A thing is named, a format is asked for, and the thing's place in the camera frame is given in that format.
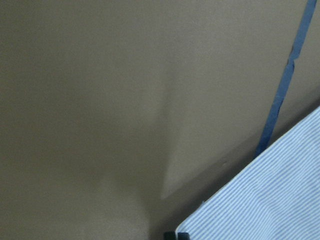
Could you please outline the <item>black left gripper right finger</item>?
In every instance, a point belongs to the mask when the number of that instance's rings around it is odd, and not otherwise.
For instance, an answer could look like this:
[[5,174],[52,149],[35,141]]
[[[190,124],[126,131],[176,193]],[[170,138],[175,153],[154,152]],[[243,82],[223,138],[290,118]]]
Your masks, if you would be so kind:
[[177,239],[178,240],[190,240],[190,235],[187,232],[178,232]]

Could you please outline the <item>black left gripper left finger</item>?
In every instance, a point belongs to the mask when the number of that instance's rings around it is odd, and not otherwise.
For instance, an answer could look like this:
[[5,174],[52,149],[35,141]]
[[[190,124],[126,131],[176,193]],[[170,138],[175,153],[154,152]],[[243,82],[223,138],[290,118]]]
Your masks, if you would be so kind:
[[177,236],[174,231],[167,231],[163,234],[163,239],[164,240],[176,240]]

